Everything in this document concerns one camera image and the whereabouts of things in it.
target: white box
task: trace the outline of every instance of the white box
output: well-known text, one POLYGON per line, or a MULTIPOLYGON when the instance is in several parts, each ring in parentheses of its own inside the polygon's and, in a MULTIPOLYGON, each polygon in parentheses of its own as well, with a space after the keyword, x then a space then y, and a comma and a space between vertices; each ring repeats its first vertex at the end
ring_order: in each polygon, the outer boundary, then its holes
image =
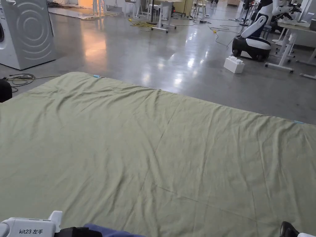
POLYGON ((244 63, 234 56, 229 56, 225 60, 224 67, 233 73, 241 73, 244 69, 244 63))

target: polished gray floor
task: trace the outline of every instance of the polished gray floor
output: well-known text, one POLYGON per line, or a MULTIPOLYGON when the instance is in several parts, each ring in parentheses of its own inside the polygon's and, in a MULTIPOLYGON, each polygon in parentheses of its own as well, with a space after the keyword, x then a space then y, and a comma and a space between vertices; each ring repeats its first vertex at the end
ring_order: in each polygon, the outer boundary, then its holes
MULTIPOLYGON (((122 15, 96 21, 51 15, 58 59, 24 72, 42 77, 82 71, 316 124, 316 80, 299 76, 302 71, 315 74, 316 68, 291 62, 296 69, 291 75, 247 59, 242 74, 223 68, 225 58, 231 55, 231 44, 227 49, 215 42, 217 35, 209 26, 237 26, 237 22, 217 19, 237 18, 240 7, 228 7, 226 2, 219 2, 215 9, 208 6, 207 20, 211 25, 179 26, 176 30, 170 29, 168 34, 132 27, 122 15)), ((173 24, 191 25, 193 22, 174 19, 173 24)), ((225 45, 236 35, 233 32, 217 34, 217 41, 225 45)), ((306 59, 311 52, 296 50, 295 54, 298 59, 306 59)), ((277 63, 278 59, 269 57, 269 61, 277 63)), ((19 71, 0 65, 0 77, 14 73, 19 71)), ((18 93, 50 79, 38 79, 20 87, 18 93)))

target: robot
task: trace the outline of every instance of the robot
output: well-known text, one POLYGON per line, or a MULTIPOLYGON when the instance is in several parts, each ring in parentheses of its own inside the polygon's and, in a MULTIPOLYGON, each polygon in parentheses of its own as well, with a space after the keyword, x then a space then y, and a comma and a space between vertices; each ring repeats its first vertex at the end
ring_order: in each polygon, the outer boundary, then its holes
POLYGON ((233 40, 233 55, 258 61, 267 59, 271 51, 271 44, 260 38, 265 24, 270 24, 272 16, 282 14, 281 18, 287 17, 292 20, 289 13, 300 12, 300 4, 287 3, 288 0, 283 0, 281 3, 280 0, 261 0, 262 8, 258 12, 255 22, 233 40))
POLYGON ((0 222, 0 237, 102 237, 88 227, 60 229, 62 211, 53 211, 48 219, 11 217, 0 222))

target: white washing machine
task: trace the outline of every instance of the white washing machine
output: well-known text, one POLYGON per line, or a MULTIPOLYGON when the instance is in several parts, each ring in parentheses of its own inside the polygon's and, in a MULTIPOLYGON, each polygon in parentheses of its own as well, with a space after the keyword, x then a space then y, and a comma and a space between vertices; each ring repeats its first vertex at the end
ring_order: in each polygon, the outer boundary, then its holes
POLYGON ((46 0, 0 0, 0 64, 23 70, 55 56, 46 0))

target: wrinkled fabric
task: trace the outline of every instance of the wrinkled fabric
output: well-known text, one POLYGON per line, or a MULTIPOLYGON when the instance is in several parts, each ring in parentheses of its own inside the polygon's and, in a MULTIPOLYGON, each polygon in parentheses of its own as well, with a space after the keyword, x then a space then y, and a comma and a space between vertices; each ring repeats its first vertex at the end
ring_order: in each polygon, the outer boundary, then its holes
POLYGON ((0 104, 0 220, 316 235, 315 139, 313 125, 68 73, 0 104))

